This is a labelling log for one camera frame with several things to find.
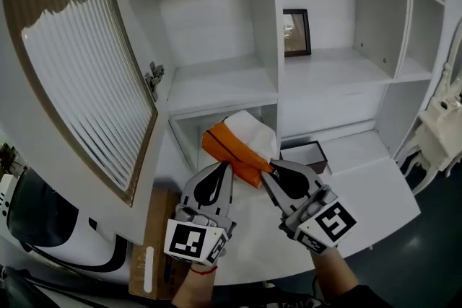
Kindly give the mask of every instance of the picture frame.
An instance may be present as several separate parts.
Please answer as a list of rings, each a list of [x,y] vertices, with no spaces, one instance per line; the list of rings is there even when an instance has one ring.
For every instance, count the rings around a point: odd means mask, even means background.
[[[284,56],[310,55],[308,11],[306,9],[284,9]]]

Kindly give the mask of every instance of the cardboard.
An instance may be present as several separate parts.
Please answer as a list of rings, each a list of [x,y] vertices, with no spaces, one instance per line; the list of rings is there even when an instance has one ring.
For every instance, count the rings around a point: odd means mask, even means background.
[[[190,265],[164,254],[167,222],[174,216],[175,206],[179,201],[179,196],[171,190],[152,191],[144,244],[135,245],[131,256],[128,283],[130,294],[150,299],[171,300],[183,283]],[[148,259],[152,258],[152,264],[147,266],[146,273],[147,251]]]

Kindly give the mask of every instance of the black and white machine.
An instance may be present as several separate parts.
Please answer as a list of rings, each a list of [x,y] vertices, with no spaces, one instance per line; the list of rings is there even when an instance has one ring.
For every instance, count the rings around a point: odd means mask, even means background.
[[[322,255],[353,230],[357,221],[348,207],[311,168],[284,160],[270,165],[274,171],[262,172],[261,179],[282,210],[279,228],[290,239]],[[228,217],[231,202],[231,165],[220,162],[200,171],[186,183],[175,219],[168,222],[164,252],[214,265],[236,226]]]
[[[54,191],[32,169],[0,182],[0,235],[82,274],[128,283],[131,244]]]

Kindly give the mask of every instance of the white robot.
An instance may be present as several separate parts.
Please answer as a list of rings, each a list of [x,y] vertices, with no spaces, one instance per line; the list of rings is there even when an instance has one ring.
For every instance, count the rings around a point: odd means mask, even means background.
[[[282,210],[279,228],[319,255],[337,246],[357,224],[344,202],[311,168],[284,160],[270,165],[274,171],[262,172],[261,179]],[[200,171],[186,183],[175,219],[168,222],[164,252],[213,266],[236,225],[228,218],[231,202],[231,164]]]

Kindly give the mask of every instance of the white desk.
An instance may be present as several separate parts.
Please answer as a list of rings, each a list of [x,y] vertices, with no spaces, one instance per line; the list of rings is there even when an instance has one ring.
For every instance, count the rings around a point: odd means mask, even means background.
[[[326,168],[321,177],[349,203],[358,220],[358,227],[339,245],[344,257],[379,242],[420,214],[390,158],[336,175]],[[227,254],[219,259],[216,285],[265,281],[314,269],[310,253],[278,229],[281,211],[264,193],[236,200],[230,217],[237,226]]]

